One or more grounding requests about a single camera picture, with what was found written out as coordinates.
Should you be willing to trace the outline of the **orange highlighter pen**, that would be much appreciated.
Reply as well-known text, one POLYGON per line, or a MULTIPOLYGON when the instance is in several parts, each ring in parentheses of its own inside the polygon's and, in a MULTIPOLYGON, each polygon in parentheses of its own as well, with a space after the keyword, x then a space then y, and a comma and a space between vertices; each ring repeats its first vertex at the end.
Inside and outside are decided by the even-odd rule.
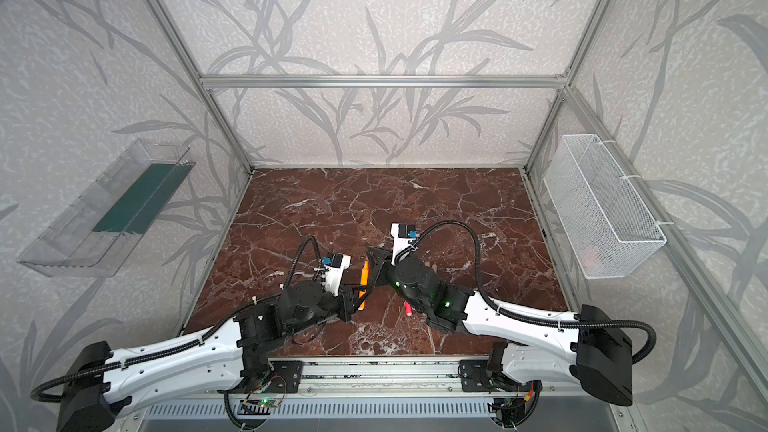
POLYGON ((362 267, 362 271, 361 271, 360 285, 362 286, 362 289, 359 291, 359 307, 358 307, 359 311, 362 311, 365 308, 365 301, 363 300, 363 297, 367 293, 366 286, 368 285, 369 274, 370 274, 369 261, 365 260, 362 267))

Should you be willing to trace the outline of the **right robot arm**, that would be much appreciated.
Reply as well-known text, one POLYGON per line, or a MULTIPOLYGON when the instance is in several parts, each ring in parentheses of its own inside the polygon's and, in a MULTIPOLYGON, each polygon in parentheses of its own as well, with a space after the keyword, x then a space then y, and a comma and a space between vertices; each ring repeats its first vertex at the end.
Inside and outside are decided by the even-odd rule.
POLYGON ((375 247, 366 254, 377 284, 391 286, 430 328, 498 339, 487 367, 492 385, 573 382, 604 402, 632 404, 632 367, 656 343, 649 324, 613 320, 590 305, 576 313, 518 306, 445 282, 413 254, 397 259, 375 247))

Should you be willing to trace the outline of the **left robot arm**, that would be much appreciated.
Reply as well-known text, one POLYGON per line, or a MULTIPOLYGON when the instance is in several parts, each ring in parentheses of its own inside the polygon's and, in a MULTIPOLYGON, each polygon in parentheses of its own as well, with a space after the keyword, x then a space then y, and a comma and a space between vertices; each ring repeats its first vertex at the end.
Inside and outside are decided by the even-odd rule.
POLYGON ((272 351, 331 319, 350 320, 359 290, 302 281, 195 333, 133 348, 93 343, 67 374, 36 386, 30 397, 58 405, 59 431, 105 431, 118 418, 165 400, 206 390, 252 392, 275 375, 272 351))

